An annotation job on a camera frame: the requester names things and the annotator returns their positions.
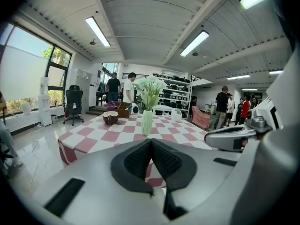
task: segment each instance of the wooden box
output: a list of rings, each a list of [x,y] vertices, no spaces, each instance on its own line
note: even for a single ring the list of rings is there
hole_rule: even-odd
[[[125,110],[130,106],[130,103],[123,103],[123,102],[114,102],[116,106],[118,106],[117,109],[114,109],[114,111],[118,112],[119,118],[129,118],[131,115],[131,108],[128,110]]]

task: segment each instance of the white floor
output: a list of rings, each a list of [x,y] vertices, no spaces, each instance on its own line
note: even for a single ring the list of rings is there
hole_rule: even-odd
[[[82,117],[84,121],[89,121],[96,116],[84,114]],[[64,168],[57,139],[61,134],[80,125],[81,122],[75,120],[74,127],[72,127],[72,121],[63,124],[63,120],[61,118],[56,124],[43,128],[31,128],[13,136],[15,149],[24,162],[18,168],[9,169],[9,181],[15,189],[31,195],[48,178]]]

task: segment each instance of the ceiling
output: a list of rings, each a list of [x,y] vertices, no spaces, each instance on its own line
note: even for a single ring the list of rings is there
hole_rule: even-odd
[[[95,62],[190,71],[215,83],[250,74],[236,82],[267,88],[275,78],[268,71],[282,69],[291,55],[271,0],[248,10],[239,0],[26,0],[24,6],[65,33]],[[111,47],[104,47],[85,22],[91,16]],[[181,57],[202,30],[210,36],[194,49],[199,55]],[[96,45],[90,45],[93,39]]]

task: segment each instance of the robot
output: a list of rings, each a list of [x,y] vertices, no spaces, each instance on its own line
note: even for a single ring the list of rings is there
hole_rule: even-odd
[[[299,62],[295,53],[267,90],[270,97],[248,112],[246,124],[206,135],[215,150],[145,139],[75,161],[34,194],[48,210],[48,223],[255,223],[282,195],[300,164],[300,121],[289,120],[288,95],[278,97],[278,87],[292,93],[300,87]],[[150,159],[166,182],[162,207],[145,182]]]

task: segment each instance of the woman in red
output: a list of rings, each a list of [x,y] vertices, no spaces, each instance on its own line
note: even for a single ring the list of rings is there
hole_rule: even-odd
[[[248,110],[250,109],[250,95],[246,95],[246,100],[242,105],[242,114],[240,115],[240,124],[244,124],[247,118]]]

